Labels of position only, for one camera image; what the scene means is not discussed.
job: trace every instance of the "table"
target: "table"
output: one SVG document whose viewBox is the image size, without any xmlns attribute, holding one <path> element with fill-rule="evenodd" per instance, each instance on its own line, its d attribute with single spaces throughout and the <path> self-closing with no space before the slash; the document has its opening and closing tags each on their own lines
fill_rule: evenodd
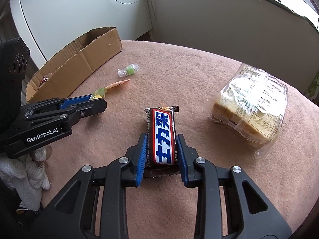
<svg viewBox="0 0 319 239">
<path fill-rule="evenodd" d="M 52 144 L 47 169 L 52 187 L 43 192 L 44 206 L 83 165 L 107 165 L 136 145 L 140 133 L 146 132 L 145 108 L 178 105 L 176 131 L 184 134 L 187 144 L 216 166 L 242 167 L 296 230 L 319 197 L 319 108 L 288 85 L 281 136 L 256 160 L 241 137 L 212 122 L 203 109 L 240 62 L 168 44 L 122 43 L 123 51 L 71 97 L 122 80 L 117 69 L 131 63 L 138 63 L 141 72 L 106 94 L 104 113 L 80 120 L 71 136 Z M 127 188 L 126 201 L 130 239 L 193 238 L 197 189 L 186 189 L 180 175 L 144 179 L 139 188 Z"/>
</svg>

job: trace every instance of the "white cloth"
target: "white cloth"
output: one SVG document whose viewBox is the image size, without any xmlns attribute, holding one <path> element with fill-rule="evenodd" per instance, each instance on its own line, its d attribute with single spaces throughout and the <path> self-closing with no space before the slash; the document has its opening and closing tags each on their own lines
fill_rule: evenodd
<svg viewBox="0 0 319 239">
<path fill-rule="evenodd" d="M 44 161 L 51 153 L 52 148 L 47 146 L 17 159 L 0 156 L 0 178 L 8 188 L 17 190 L 24 205 L 30 210 L 39 210 L 42 189 L 50 188 Z"/>
</svg>

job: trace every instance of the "bread loaf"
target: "bread loaf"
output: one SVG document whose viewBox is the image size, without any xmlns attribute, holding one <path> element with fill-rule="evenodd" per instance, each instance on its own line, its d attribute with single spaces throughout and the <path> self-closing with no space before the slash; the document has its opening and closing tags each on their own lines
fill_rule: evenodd
<svg viewBox="0 0 319 239">
<path fill-rule="evenodd" d="M 238 131 L 254 148 L 262 148 L 279 133 L 288 100 L 287 87 L 265 71 L 242 64 L 212 99 L 214 120 Z"/>
</svg>

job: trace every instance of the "snickers bar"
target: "snickers bar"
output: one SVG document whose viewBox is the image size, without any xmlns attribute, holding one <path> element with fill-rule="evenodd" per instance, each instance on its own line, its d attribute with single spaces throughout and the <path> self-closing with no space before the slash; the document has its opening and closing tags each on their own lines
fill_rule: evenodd
<svg viewBox="0 0 319 239">
<path fill-rule="evenodd" d="M 144 177 L 178 173 L 174 113 L 178 106 L 145 109 L 147 113 L 147 155 Z"/>
</svg>

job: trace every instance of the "open cardboard box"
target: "open cardboard box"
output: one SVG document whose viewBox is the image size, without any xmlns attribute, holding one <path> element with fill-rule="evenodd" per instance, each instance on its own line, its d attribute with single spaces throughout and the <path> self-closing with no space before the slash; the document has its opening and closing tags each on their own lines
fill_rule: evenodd
<svg viewBox="0 0 319 239">
<path fill-rule="evenodd" d="M 102 64 L 122 51 L 116 27 L 92 29 L 56 53 L 30 80 L 28 103 L 51 98 L 67 98 Z M 41 79 L 53 73 L 39 87 Z"/>
</svg>

